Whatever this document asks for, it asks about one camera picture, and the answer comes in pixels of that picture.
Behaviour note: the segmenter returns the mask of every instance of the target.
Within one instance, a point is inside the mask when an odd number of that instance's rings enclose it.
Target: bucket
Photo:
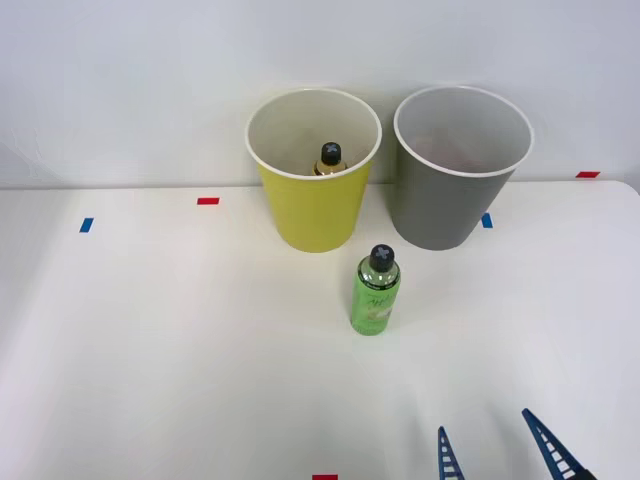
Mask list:
[[[391,218],[405,240],[429,250],[467,239],[534,141],[518,107],[473,87],[416,92],[400,104],[393,126],[399,145]]]
[[[249,119],[245,141],[258,164],[280,236],[304,252],[326,252],[355,228],[382,127],[364,101],[305,88],[279,95]],[[322,146],[338,143],[347,169],[315,176]]]

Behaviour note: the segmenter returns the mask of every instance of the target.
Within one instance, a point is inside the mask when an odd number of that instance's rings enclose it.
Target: table surface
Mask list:
[[[307,254],[261,188],[0,192],[0,478],[437,479],[440,425],[468,480],[550,478],[525,407],[599,478],[635,469],[635,191],[509,183],[446,252],[404,241],[388,194]],[[376,243],[403,284],[363,337]]]

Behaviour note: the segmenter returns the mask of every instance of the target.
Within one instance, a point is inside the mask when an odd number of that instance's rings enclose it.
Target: green bottle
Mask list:
[[[393,302],[400,288],[400,267],[393,249],[376,245],[362,259],[356,272],[351,326],[362,335],[378,335],[387,328]]]

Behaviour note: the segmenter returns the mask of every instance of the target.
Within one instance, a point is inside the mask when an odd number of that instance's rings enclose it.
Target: black bottle cap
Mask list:
[[[393,248],[389,245],[376,245],[371,250],[371,255],[369,256],[369,265],[376,272],[388,272],[393,267],[393,262],[395,260],[395,253],[393,253]]]
[[[342,160],[342,151],[340,145],[335,142],[325,143],[322,146],[322,157],[320,157],[322,163],[325,165],[337,165]]]

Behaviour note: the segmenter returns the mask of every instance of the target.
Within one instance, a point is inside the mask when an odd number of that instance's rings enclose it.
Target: white rim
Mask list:
[[[400,129],[398,128],[398,117],[400,116],[400,111],[402,110],[402,107],[404,107],[414,97],[417,97],[419,95],[422,95],[423,93],[432,92],[432,91],[435,91],[435,90],[472,90],[474,92],[482,93],[484,95],[489,95],[490,97],[493,97],[493,98],[501,101],[502,103],[506,104],[507,106],[511,107],[513,110],[516,111],[516,113],[518,115],[520,115],[520,118],[522,118],[524,123],[527,125],[527,128],[529,129],[529,136],[531,138],[531,140],[529,141],[529,148],[527,149],[525,154],[522,156],[522,158],[520,160],[518,160],[516,163],[514,163],[513,165],[511,165],[510,167],[503,168],[502,170],[497,170],[497,171],[494,171],[494,172],[485,172],[485,173],[470,173],[470,172],[460,172],[458,170],[450,170],[448,168],[441,167],[440,165],[436,165],[435,163],[430,162],[429,160],[425,159],[424,157],[421,157],[409,145],[407,145],[407,143],[404,141],[404,138],[402,138],[402,135],[400,134]],[[517,106],[515,106],[513,103],[511,103],[506,98],[502,98],[500,95],[496,95],[493,92],[489,92],[489,91],[483,90],[481,88],[469,87],[469,86],[465,86],[465,85],[429,87],[429,88],[424,88],[422,90],[419,90],[419,91],[409,95],[407,98],[404,99],[404,101],[400,105],[398,105],[398,108],[396,109],[396,113],[393,116],[393,130],[394,130],[394,132],[396,134],[396,138],[398,139],[400,144],[416,160],[419,160],[420,162],[424,163],[425,165],[427,165],[427,166],[429,166],[429,167],[431,167],[431,168],[433,168],[435,170],[439,170],[440,172],[448,173],[449,175],[455,175],[455,176],[458,176],[458,177],[486,178],[486,177],[496,177],[498,175],[502,175],[502,174],[511,172],[511,171],[515,170],[518,167],[518,165],[520,165],[522,162],[524,162],[525,159],[529,156],[529,154],[531,153],[531,150],[533,149],[533,144],[534,144],[534,141],[535,141],[535,133],[534,133],[533,127],[531,126],[531,122],[529,122],[529,119],[527,118],[527,116],[524,114],[524,112],[522,110],[520,110]]]
[[[306,91],[312,91],[312,92],[329,92],[329,93],[336,93],[338,95],[342,95],[344,97],[347,97],[351,100],[355,100],[356,102],[358,102],[360,105],[362,105],[363,107],[365,107],[367,109],[367,111],[371,114],[371,116],[373,117],[373,119],[376,122],[376,143],[373,146],[373,148],[371,149],[371,152],[369,152],[369,155],[367,155],[364,160],[362,160],[361,162],[358,162],[357,165],[355,165],[354,167],[349,167],[347,170],[340,172],[340,173],[334,173],[332,175],[326,175],[326,176],[305,176],[305,175],[296,175],[294,173],[288,173],[285,172],[283,170],[278,170],[277,168],[269,165],[267,162],[265,162],[264,160],[262,160],[257,154],[256,152],[253,151],[253,148],[251,147],[251,142],[249,141],[249,129],[251,128],[251,123],[253,122],[253,119],[256,117],[256,115],[267,105],[269,105],[270,103],[275,102],[276,100],[279,100],[282,97],[286,97],[287,95],[291,95],[294,93],[300,93],[300,92],[306,92]],[[380,119],[378,118],[378,115],[376,115],[376,112],[373,110],[373,108],[371,108],[364,100],[351,95],[350,93],[346,93],[340,90],[334,90],[332,88],[297,88],[295,90],[288,90],[284,93],[281,93],[279,95],[276,95],[274,97],[271,97],[269,100],[267,100],[266,102],[264,102],[262,105],[260,105],[255,112],[253,112],[253,114],[251,115],[251,117],[249,118],[249,121],[247,122],[247,126],[244,129],[244,143],[247,146],[247,149],[249,150],[249,153],[251,154],[251,156],[253,157],[253,159],[258,162],[260,165],[262,165],[264,168],[266,168],[267,170],[276,173],[278,175],[281,175],[283,177],[288,177],[288,178],[293,178],[296,180],[308,180],[311,182],[317,182],[317,181],[322,181],[322,180],[332,180],[334,178],[337,177],[343,177],[345,175],[349,175],[353,172],[355,172],[356,170],[364,167],[367,163],[369,163],[369,161],[373,158],[373,156],[377,153],[378,148],[380,148],[380,142],[382,141],[382,125],[380,124]]]

